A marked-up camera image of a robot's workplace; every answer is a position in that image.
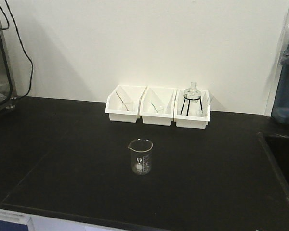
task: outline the power cord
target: power cord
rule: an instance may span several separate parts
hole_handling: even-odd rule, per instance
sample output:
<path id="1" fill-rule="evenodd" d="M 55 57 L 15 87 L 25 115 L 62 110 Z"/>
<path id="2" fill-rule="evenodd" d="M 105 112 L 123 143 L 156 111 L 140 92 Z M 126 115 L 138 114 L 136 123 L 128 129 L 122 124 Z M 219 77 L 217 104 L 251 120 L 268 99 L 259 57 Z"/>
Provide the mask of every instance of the power cord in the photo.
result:
<path id="1" fill-rule="evenodd" d="M 33 62 L 32 62 L 32 60 L 31 60 L 31 58 L 29 57 L 29 55 L 27 54 L 27 52 L 26 52 L 26 50 L 25 50 L 25 48 L 24 48 L 23 42 L 22 42 L 21 37 L 20 37 L 20 34 L 19 34 L 18 26 L 17 26 L 17 23 L 16 23 L 16 21 L 15 21 L 15 19 L 14 19 L 13 14 L 12 14 L 11 8 L 10 8 L 7 0 L 4 0 L 4 1 L 5 1 L 5 4 L 6 4 L 7 8 L 8 8 L 8 11 L 9 11 L 9 13 L 10 13 L 10 15 L 11 15 L 13 24 L 14 24 L 14 26 L 15 26 L 15 29 L 16 29 L 16 32 L 17 32 L 17 36 L 18 36 L 18 40 L 19 40 L 19 43 L 20 43 L 20 45 L 21 45 L 21 48 L 22 48 L 25 56 L 27 57 L 27 59 L 30 61 L 30 64 L 31 64 L 31 73 L 30 73 L 29 89 L 28 89 L 28 91 L 26 92 L 26 94 L 24 94 L 23 96 L 20 96 L 20 97 L 17 97 L 17 98 L 16 98 L 16 100 L 20 100 L 20 99 L 26 97 L 26 96 L 30 93 L 30 91 L 31 91 L 32 77 L 33 77 L 33 72 L 34 72 L 34 65 L 33 65 Z M 9 22 L 9 20 L 8 20 L 6 14 L 5 14 L 5 12 L 4 12 L 4 10 L 2 9 L 1 6 L 0 6 L 0 9 L 1 9 L 4 17 L 6 18 L 6 20 L 7 20 L 7 22 L 8 22 L 8 27 L 7 27 L 7 28 L 0 28 L 0 31 L 2 31 L 2 30 L 7 30 L 7 29 L 10 27 L 10 22 Z"/>
<path id="2" fill-rule="evenodd" d="M 10 15 L 11 15 L 11 18 L 12 18 L 12 20 L 13 20 L 13 23 L 14 23 L 14 26 L 15 26 L 15 29 L 16 29 L 16 32 L 17 32 L 17 36 L 18 36 L 18 40 L 19 40 L 19 42 L 20 42 L 21 48 L 23 49 L 23 52 L 24 52 L 25 56 L 27 57 L 27 59 L 28 59 L 28 60 L 30 61 L 30 63 L 31 63 L 31 73 L 30 73 L 29 89 L 28 89 L 28 91 L 27 91 L 26 94 L 24 94 L 23 96 L 20 96 L 20 97 L 17 97 L 17 98 L 16 98 L 17 100 L 20 100 L 20 99 L 26 97 L 26 96 L 30 93 L 30 91 L 31 91 L 32 77 L 33 77 L 33 72 L 34 72 L 34 65 L 33 65 L 33 62 L 32 62 L 32 60 L 31 60 L 31 58 L 29 57 L 29 55 L 27 54 L 27 52 L 26 52 L 26 50 L 25 50 L 25 48 L 24 48 L 23 42 L 22 42 L 22 40 L 21 40 L 21 38 L 20 38 L 20 34 L 19 34 L 19 31 L 18 31 L 17 23 L 16 23 L 16 21 L 15 21 L 15 19 L 14 19 L 14 16 L 13 16 L 13 14 L 12 14 L 12 11 L 11 11 L 11 9 L 10 9 L 10 6 L 9 6 L 7 0 L 4 0 L 4 1 L 5 1 L 5 4 L 6 4 L 8 10 L 9 10 L 9 13 L 10 13 Z"/>

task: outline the small glass beaker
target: small glass beaker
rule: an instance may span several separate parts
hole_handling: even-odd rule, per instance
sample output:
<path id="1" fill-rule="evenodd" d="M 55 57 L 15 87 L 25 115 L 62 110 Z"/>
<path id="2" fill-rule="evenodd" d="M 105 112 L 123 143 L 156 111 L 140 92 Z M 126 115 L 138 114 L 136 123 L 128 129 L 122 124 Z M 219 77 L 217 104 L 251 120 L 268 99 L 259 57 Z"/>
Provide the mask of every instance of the small glass beaker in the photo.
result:
<path id="1" fill-rule="evenodd" d="M 130 142 L 131 169 L 138 175 L 150 172 L 152 168 L 153 143 L 148 139 L 135 139 Z"/>

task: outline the white storage tray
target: white storage tray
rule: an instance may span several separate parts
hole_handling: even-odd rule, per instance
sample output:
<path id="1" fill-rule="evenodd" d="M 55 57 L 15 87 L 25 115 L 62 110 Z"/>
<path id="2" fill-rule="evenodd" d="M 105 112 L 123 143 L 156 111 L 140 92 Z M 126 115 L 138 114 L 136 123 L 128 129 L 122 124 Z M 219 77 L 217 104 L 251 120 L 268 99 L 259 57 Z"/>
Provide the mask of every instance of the white storage tray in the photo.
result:
<path id="1" fill-rule="evenodd" d="M 189 113 L 187 114 L 188 101 L 185 101 L 184 108 L 181 114 L 182 105 L 184 102 L 183 98 L 184 89 L 177 90 L 177 96 L 175 99 L 174 107 L 174 121 L 177 127 L 183 128 L 198 128 L 205 129 L 206 125 L 210 121 L 210 98 L 207 90 L 200 90 L 202 111 L 200 107 L 200 100 L 197 103 L 191 101 L 189 106 Z"/>
<path id="2" fill-rule="evenodd" d="M 136 123 L 140 118 L 139 104 L 145 89 L 143 86 L 118 85 L 107 98 L 105 112 L 109 113 L 109 119 Z"/>
<path id="3" fill-rule="evenodd" d="M 176 92 L 175 88 L 149 86 L 140 104 L 143 123 L 169 126 L 173 121 Z"/>

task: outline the black sink basin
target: black sink basin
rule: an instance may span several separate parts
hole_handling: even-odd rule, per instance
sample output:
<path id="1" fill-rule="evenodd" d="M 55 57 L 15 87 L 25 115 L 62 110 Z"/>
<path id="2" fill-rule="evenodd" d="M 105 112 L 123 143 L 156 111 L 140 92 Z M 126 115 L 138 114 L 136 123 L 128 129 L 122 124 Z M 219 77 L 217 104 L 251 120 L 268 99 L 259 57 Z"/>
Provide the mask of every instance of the black sink basin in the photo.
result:
<path id="1" fill-rule="evenodd" d="M 289 202 L 289 136 L 260 133 L 260 141 Z"/>

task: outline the stirring rod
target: stirring rod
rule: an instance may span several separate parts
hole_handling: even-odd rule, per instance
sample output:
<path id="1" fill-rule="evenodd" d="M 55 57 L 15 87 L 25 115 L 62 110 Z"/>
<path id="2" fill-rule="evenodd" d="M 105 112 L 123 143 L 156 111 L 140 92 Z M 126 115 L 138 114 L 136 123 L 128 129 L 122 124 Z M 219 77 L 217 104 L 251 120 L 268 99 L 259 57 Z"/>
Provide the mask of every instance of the stirring rod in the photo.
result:
<path id="1" fill-rule="evenodd" d="M 156 111 L 156 113 L 158 113 L 156 107 L 154 106 L 154 104 L 151 102 L 152 106 L 154 107 L 154 110 Z"/>
<path id="2" fill-rule="evenodd" d="M 119 97 L 119 99 L 121 100 L 121 102 L 123 103 L 123 105 L 125 106 L 126 110 L 128 111 L 127 106 L 125 105 L 125 103 L 123 102 L 123 100 L 121 99 L 121 97 L 119 96 L 119 94 L 116 92 L 117 96 Z"/>

